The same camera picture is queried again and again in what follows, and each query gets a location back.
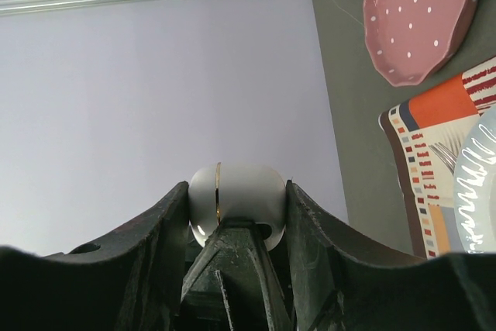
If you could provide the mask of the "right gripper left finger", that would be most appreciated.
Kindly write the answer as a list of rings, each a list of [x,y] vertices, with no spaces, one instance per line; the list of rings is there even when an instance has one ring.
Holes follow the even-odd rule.
[[[1,248],[3,330],[169,330],[188,242],[188,183],[69,253]]]

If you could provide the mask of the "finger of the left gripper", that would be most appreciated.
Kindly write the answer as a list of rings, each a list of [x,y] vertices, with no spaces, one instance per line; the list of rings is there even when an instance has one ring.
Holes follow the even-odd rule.
[[[289,330],[286,243],[268,251],[252,222],[223,224],[184,276],[182,330]]]

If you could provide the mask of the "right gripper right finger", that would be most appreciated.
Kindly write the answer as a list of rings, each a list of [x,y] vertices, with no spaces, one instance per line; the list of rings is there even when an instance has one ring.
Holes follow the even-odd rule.
[[[378,243],[286,185],[294,305],[302,330],[493,330],[495,257],[424,259]]]

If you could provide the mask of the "white earbud charging case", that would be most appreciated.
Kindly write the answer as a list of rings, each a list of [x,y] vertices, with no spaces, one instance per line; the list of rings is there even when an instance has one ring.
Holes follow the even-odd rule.
[[[188,188],[189,219],[201,247],[226,219],[243,219],[263,228],[267,250],[281,241],[286,225],[286,184],[264,165],[217,164],[203,167]]]

